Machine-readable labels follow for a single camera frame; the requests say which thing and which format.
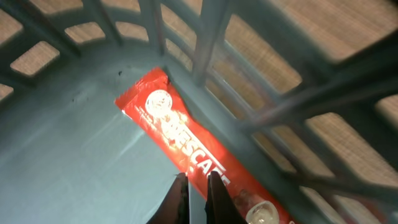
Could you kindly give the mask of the red Nescafe sachet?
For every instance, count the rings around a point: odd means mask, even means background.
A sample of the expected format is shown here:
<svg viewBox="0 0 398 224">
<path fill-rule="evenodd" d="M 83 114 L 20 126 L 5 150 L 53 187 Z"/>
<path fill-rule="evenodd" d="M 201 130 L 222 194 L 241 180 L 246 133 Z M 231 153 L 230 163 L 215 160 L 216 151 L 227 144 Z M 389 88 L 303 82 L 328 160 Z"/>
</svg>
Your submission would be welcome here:
<svg viewBox="0 0 398 224">
<path fill-rule="evenodd" d="M 155 67 L 114 101 L 163 150 L 204 198 L 219 173 L 247 223 L 294 223 L 288 211 L 190 115 L 166 72 Z"/>
</svg>

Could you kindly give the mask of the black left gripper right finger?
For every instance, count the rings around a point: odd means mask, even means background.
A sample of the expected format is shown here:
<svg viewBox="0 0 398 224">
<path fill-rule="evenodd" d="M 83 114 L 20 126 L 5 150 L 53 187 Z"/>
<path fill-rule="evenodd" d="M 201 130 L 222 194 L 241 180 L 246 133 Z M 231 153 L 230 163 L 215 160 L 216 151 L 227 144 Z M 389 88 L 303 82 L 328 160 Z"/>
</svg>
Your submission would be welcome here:
<svg viewBox="0 0 398 224">
<path fill-rule="evenodd" d="M 205 211 L 207 224 L 247 224 L 216 171 L 211 171 L 208 176 Z"/>
</svg>

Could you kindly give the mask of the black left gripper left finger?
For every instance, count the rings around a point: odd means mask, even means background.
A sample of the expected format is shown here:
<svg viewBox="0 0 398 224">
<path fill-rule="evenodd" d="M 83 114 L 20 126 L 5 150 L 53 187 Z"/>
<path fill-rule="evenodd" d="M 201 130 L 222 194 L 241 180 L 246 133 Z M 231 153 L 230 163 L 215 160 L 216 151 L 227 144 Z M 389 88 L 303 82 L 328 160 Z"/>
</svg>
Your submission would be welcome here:
<svg viewBox="0 0 398 224">
<path fill-rule="evenodd" d="M 189 224 L 189 187 L 185 173 L 177 174 L 157 211 L 147 224 Z"/>
</svg>

